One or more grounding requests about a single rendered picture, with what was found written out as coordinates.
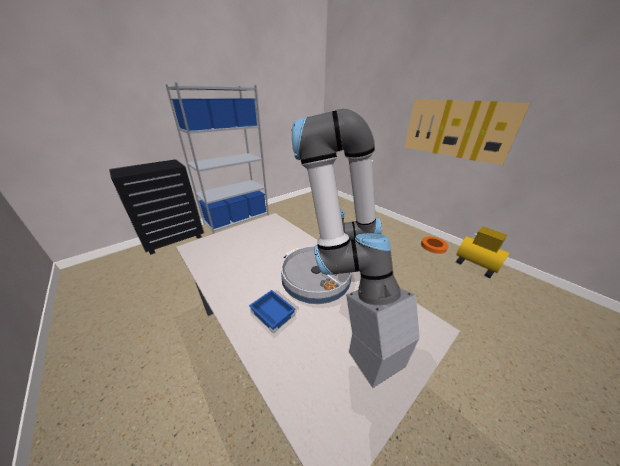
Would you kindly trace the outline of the grey round turning table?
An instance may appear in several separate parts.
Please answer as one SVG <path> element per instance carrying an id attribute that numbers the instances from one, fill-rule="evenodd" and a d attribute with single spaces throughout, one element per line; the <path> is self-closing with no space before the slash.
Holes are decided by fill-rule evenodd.
<path id="1" fill-rule="evenodd" d="M 351 272 L 337 276 L 321 273 L 316 262 L 314 247 L 296 248 L 286 253 L 281 266 L 282 285 L 290 296 L 299 301 L 310 304 L 330 303 L 347 292 L 351 283 Z M 326 278 L 330 278 L 339 287 L 325 290 L 320 281 Z"/>

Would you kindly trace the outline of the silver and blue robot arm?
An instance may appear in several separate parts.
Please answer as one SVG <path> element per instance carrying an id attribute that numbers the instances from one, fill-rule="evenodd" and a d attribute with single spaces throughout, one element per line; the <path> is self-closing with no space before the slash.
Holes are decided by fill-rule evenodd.
<path id="1" fill-rule="evenodd" d="M 375 218 L 375 144 L 368 124 L 349 109 L 307 116 L 294 122 L 292 146 L 295 158 L 308 170 L 320 233 L 314 253 L 321 273 L 360 271 L 361 301 L 372 305 L 397 301 L 401 293 L 393 275 L 390 242 Z M 333 166 L 336 152 L 342 150 L 349 160 L 356 216 L 356 221 L 346 223 Z"/>

